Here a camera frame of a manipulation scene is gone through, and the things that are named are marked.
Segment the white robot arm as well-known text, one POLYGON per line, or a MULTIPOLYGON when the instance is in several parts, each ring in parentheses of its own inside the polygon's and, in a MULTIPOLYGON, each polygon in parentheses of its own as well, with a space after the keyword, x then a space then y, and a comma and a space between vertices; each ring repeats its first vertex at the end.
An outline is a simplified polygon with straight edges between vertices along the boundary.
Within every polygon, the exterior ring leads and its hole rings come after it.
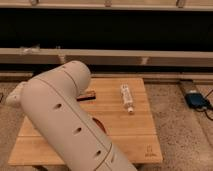
POLYGON ((21 82, 6 104, 20 107, 72 171, 137 171, 78 104, 90 70, 71 61, 21 82))

